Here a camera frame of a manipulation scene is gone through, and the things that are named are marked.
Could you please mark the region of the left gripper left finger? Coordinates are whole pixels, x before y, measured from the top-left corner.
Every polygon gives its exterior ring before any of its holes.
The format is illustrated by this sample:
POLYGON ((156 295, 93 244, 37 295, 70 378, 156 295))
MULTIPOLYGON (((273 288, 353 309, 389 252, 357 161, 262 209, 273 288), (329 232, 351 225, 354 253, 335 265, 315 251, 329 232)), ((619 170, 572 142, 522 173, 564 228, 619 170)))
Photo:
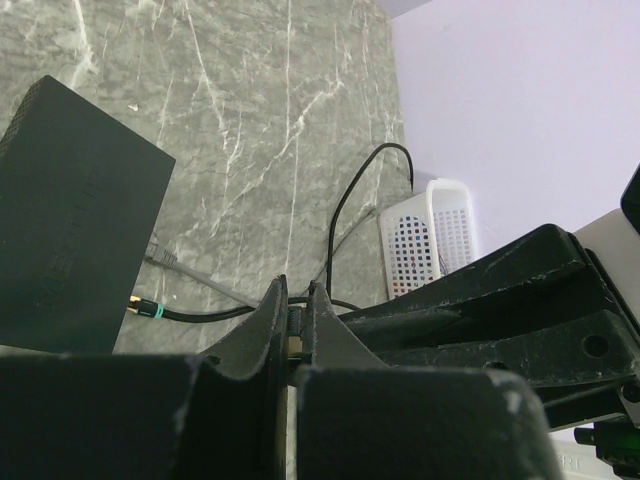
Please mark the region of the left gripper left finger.
POLYGON ((208 350, 1 360, 5 479, 282 479, 287 282, 208 350))

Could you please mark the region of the black network switch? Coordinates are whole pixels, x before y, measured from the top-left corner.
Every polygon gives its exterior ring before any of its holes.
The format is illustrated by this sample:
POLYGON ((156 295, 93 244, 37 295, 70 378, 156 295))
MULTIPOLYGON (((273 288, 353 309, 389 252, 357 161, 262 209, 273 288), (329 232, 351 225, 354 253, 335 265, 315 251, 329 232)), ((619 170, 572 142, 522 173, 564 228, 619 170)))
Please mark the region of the black network switch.
POLYGON ((172 156, 51 76, 1 141, 1 341, 110 353, 172 156))

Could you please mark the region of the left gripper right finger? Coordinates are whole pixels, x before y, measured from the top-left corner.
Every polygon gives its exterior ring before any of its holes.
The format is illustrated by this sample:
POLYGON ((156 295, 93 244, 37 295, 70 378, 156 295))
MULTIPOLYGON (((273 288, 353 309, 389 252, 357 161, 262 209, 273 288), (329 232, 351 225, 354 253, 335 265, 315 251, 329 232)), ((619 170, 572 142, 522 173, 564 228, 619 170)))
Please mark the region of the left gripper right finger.
POLYGON ((296 374, 301 479, 558 479, 539 398, 491 369, 392 368, 312 283, 296 374))

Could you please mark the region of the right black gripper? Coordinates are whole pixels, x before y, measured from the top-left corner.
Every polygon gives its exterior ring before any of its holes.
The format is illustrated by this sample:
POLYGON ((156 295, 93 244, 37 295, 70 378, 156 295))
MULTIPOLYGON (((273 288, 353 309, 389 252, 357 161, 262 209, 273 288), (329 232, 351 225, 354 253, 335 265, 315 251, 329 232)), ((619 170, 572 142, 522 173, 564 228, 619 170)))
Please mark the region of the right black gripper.
POLYGON ((342 320, 421 382, 526 383, 552 429, 573 428, 617 478, 638 478, 638 210, 614 210, 575 234, 545 224, 342 320))

